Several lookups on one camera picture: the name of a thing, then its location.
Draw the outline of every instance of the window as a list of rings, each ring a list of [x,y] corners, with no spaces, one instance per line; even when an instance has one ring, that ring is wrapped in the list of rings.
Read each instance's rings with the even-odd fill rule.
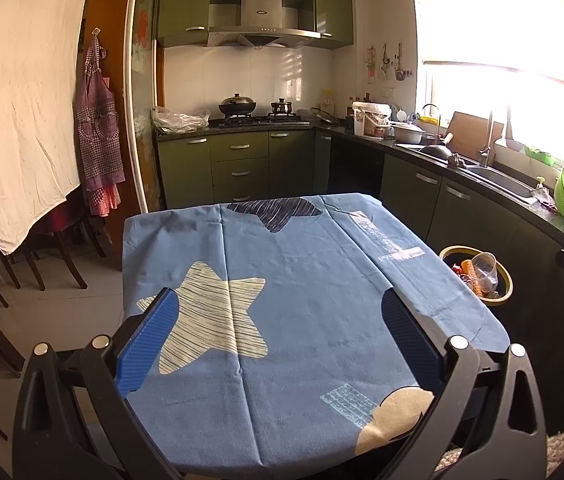
[[[504,122],[564,164],[564,0],[415,0],[424,96]]]

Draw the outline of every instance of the blue tablecloth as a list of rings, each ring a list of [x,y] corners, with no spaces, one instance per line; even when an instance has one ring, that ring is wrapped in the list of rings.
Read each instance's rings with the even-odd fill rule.
[[[136,216],[123,261],[126,316],[163,286],[178,293],[178,322],[128,400],[185,472],[298,478],[407,433],[439,384],[433,354],[396,343],[414,330],[402,302],[477,348],[508,346],[457,276],[360,194]]]

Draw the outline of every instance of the drawer handle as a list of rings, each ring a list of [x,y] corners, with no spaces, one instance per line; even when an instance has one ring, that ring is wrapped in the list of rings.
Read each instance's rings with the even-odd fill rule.
[[[458,198],[461,198],[462,200],[470,200],[471,199],[471,195],[467,195],[466,193],[460,193],[457,189],[453,189],[452,187],[446,186],[446,190],[450,194],[455,195]]]
[[[420,179],[422,182],[427,182],[428,184],[437,184],[438,181],[434,178],[429,178],[428,176],[424,176],[421,173],[416,173],[415,178]]]

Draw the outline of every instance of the yellow striped star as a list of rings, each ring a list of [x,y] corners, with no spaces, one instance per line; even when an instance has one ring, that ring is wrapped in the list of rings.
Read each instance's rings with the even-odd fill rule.
[[[159,370],[170,374],[210,348],[261,358],[267,344],[246,313],[264,288],[264,278],[221,280],[211,267],[195,262],[180,288],[180,314],[160,352]],[[137,301],[145,311],[155,296]]]

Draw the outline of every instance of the red checkered cloth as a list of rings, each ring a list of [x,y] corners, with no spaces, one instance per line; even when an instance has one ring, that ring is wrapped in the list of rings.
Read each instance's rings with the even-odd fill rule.
[[[77,101],[77,119],[80,154],[91,211],[95,208],[108,214],[112,204],[115,203],[114,208],[118,206],[120,197],[117,190],[106,189],[124,181],[124,170],[115,98],[107,88],[100,69],[100,60],[106,55],[98,37],[94,36],[86,53],[82,93]],[[92,195],[91,192],[98,190],[100,192]]]

